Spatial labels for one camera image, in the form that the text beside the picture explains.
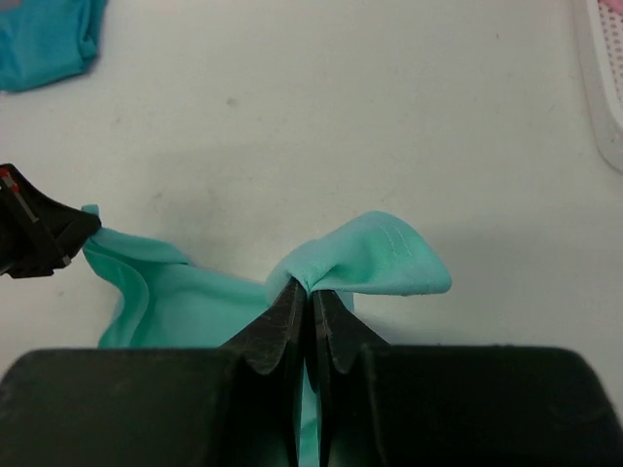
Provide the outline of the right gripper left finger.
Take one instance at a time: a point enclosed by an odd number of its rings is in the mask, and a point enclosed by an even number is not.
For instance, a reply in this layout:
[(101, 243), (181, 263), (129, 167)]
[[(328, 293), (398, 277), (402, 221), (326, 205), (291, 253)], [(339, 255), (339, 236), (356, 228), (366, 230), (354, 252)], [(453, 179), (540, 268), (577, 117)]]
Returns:
[(305, 288), (291, 279), (222, 346), (240, 357), (223, 438), (225, 466), (299, 464), (306, 307)]

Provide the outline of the mint green t-shirt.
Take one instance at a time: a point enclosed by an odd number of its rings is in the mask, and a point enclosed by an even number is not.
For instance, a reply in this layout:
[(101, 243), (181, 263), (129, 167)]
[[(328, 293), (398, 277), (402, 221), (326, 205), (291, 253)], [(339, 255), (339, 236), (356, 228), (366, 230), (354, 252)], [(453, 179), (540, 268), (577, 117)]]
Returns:
[(291, 278), (309, 293), (334, 290), (348, 310), (356, 294), (442, 294), (452, 278), (408, 224), (364, 213), (284, 257), (263, 283), (201, 269), (157, 239), (102, 228), (83, 247), (93, 272), (121, 293), (99, 346), (216, 347), (257, 318)]

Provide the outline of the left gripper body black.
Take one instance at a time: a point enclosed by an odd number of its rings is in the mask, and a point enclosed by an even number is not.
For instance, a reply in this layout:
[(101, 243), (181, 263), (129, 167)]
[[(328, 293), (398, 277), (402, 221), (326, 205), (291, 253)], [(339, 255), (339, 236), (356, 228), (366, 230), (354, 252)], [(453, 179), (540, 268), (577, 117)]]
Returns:
[(101, 227), (95, 214), (37, 190), (11, 163), (1, 165), (1, 272), (13, 279), (64, 269)]

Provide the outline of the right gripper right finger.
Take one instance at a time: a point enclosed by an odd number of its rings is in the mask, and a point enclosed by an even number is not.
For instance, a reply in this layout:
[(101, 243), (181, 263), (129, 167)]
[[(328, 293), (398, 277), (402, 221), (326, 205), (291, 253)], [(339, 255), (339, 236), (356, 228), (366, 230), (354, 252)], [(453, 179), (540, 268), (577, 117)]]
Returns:
[(388, 466), (390, 345), (333, 291), (312, 294), (314, 381), (322, 466)]

